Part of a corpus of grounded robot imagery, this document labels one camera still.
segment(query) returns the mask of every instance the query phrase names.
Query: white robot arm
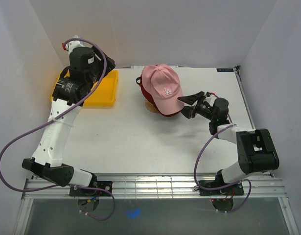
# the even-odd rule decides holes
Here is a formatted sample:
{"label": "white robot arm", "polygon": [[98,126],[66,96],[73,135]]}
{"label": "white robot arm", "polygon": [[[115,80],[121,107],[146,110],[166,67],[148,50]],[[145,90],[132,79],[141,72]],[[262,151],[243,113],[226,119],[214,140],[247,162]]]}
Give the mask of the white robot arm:
{"label": "white robot arm", "polygon": [[278,155],[267,129],[241,128],[228,120],[229,102],[216,98],[210,105],[213,93],[199,92],[190,96],[179,97],[178,100],[195,106],[185,106],[181,113],[186,118],[194,118],[197,114],[210,120],[209,130],[212,135],[228,126],[230,129],[217,135],[218,139],[226,140],[237,145],[238,161],[233,165],[218,171],[214,187],[241,181],[255,172],[265,172],[277,169]]}
{"label": "white robot arm", "polygon": [[[32,158],[24,159],[22,167],[39,177],[62,187],[78,185],[93,187],[97,177],[87,171],[63,164],[63,153],[73,122],[83,104],[64,114],[73,104],[82,100],[102,75],[103,62],[101,53],[94,47],[85,47],[80,41],[72,41],[65,47],[69,51],[70,66],[60,74],[52,94],[51,111],[48,121],[54,123],[44,130],[42,139]],[[105,76],[115,67],[115,63],[107,55]]]}

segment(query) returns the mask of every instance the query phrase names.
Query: yellow tray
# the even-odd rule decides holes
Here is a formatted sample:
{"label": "yellow tray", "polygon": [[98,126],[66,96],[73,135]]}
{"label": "yellow tray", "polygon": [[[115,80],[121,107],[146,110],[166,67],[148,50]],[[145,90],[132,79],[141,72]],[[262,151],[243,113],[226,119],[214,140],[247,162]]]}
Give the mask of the yellow tray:
{"label": "yellow tray", "polygon": [[105,76],[97,90],[85,100],[83,107],[112,107],[116,101],[118,74],[117,70],[113,70]]}

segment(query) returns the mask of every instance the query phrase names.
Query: pink cap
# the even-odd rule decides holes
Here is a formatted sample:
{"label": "pink cap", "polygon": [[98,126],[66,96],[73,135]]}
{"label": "pink cap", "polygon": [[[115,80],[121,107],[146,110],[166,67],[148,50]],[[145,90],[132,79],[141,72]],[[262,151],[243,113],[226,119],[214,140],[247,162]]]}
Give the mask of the pink cap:
{"label": "pink cap", "polygon": [[184,107],[184,103],[177,99],[183,96],[180,79],[168,65],[145,66],[141,73],[141,82],[162,114],[174,114]]}

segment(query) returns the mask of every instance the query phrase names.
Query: purple cable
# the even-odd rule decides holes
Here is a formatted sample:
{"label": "purple cable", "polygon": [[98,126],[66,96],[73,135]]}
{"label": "purple cable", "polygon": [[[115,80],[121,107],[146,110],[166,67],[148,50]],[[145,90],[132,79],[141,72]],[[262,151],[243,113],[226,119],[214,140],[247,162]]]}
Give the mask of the purple cable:
{"label": "purple cable", "polygon": [[[82,38],[71,38],[69,40],[66,40],[64,42],[64,45],[66,45],[67,43],[71,42],[71,41],[82,41],[82,42],[85,42],[85,43],[88,43],[90,45],[92,45],[93,47],[95,47],[102,55],[102,59],[103,59],[103,71],[102,71],[102,74],[101,74],[101,77],[99,78],[96,86],[83,98],[81,99],[80,101],[78,101],[76,104],[74,104],[73,106],[71,106],[69,109],[65,110],[64,112],[62,112],[60,115],[56,116],[55,119],[58,120],[60,119],[61,117],[63,117],[65,114],[67,114],[68,112],[70,112],[71,110],[75,109],[77,106],[79,106],[81,103],[83,103],[85,101],[85,99],[87,99],[92,93],[94,93],[94,91],[96,91],[96,89],[98,88],[99,84],[101,83],[102,81],[102,78],[105,76],[105,73],[106,73],[106,69],[107,69],[107,60],[106,60],[106,56],[104,55],[104,53],[102,52],[102,50],[94,43],[92,43],[91,41],[88,41],[86,39],[82,39]],[[50,124],[53,124],[54,123],[54,120],[50,120],[49,122],[39,126],[39,127],[36,127],[35,129],[33,130],[30,130],[16,138],[14,138],[12,141],[10,141],[9,143],[7,143],[7,145],[2,149],[2,151],[0,152],[0,163],[1,163],[1,159],[2,159],[2,156],[4,154],[4,152],[7,150],[7,148],[12,145],[14,142],[18,141],[19,139],[25,137],[25,136],[28,136],[32,133],[34,133],[35,131],[38,131],[42,128],[45,128],[46,126],[50,125]],[[19,188],[15,188],[13,187],[12,185],[10,185],[6,180],[5,178],[3,177],[2,173],[1,173],[1,168],[0,168],[0,179],[1,181],[10,189],[14,190],[14,191],[17,191],[17,192],[36,192],[36,191],[40,191],[40,190],[44,190],[44,189],[48,189],[48,188],[53,188],[53,187],[56,187],[58,185],[51,185],[51,186],[47,186],[47,187],[44,187],[44,188],[36,188],[36,189],[19,189]]]}
{"label": "purple cable", "polygon": [[108,215],[104,219],[100,219],[100,218],[98,218],[95,215],[89,214],[88,212],[81,210],[82,213],[84,213],[84,214],[86,214],[86,215],[90,216],[91,218],[94,218],[94,219],[96,219],[98,221],[106,221],[106,220],[108,220],[115,213],[115,210],[116,210],[116,200],[115,200],[115,197],[112,195],[112,193],[110,193],[109,191],[104,190],[102,188],[88,188],[88,187],[82,187],[82,186],[76,186],[76,187],[81,188],[81,189],[89,189],[89,190],[96,190],[96,191],[105,192],[105,193],[109,194],[112,197],[112,200],[113,200],[113,209],[112,209],[112,212],[110,213],[110,215]]}
{"label": "purple cable", "polygon": [[228,114],[228,118],[229,118],[229,120],[230,120],[230,123],[233,123],[233,121],[232,121],[232,118],[231,118],[230,114]]}
{"label": "purple cable", "polygon": [[[224,131],[226,131],[226,130],[232,128],[233,126],[234,126],[233,124],[232,124],[232,125],[229,125],[229,126],[227,126],[226,128],[224,128],[224,129],[218,131],[217,133],[215,133],[213,136],[211,136],[211,138],[206,142],[206,144],[204,145],[204,147],[201,149],[200,153],[198,154],[198,157],[197,157],[197,160],[196,160],[196,163],[195,163],[195,167],[194,167],[194,180],[195,180],[195,183],[197,184],[197,186],[198,186],[199,188],[201,188],[201,189],[203,189],[203,190],[207,190],[207,191],[213,191],[213,190],[221,190],[221,189],[224,189],[224,188],[228,188],[228,187],[230,187],[230,186],[232,186],[232,185],[235,185],[235,184],[240,183],[240,181],[236,181],[236,182],[233,182],[233,183],[227,184],[227,185],[225,185],[225,186],[221,186],[221,187],[216,187],[216,188],[206,188],[206,187],[201,186],[201,185],[199,184],[198,180],[197,180],[197,166],[198,166],[198,163],[199,163],[199,160],[200,160],[200,157],[201,157],[202,153],[204,152],[204,150],[206,149],[206,147],[210,144],[210,142],[211,142],[214,138],[216,138],[216,137],[217,137],[219,134],[221,134],[222,132],[224,132]],[[251,184],[251,182],[250,182],[249,179],[244,179],[243,181],[248,181],[248,183],[249,183],[249,191],[248,191],[248,193],[247,193],[247,196],[245,197],[244,201],[243,201],[238,207],[236,207],[235,209],[233,209],[233,210],[231,210],[231,211],[227,211],[226,213],[232,213],[232,212],[235,212],[235,211],[237,211],[238,209],[240,209],[240,208],[246,203],[246,201],[247,201],[247,199],[248,199],[248,197],[249,197],[249,195],[250,195],[250,193],[251,193],[251,190],[252,190],[252,184]]]}

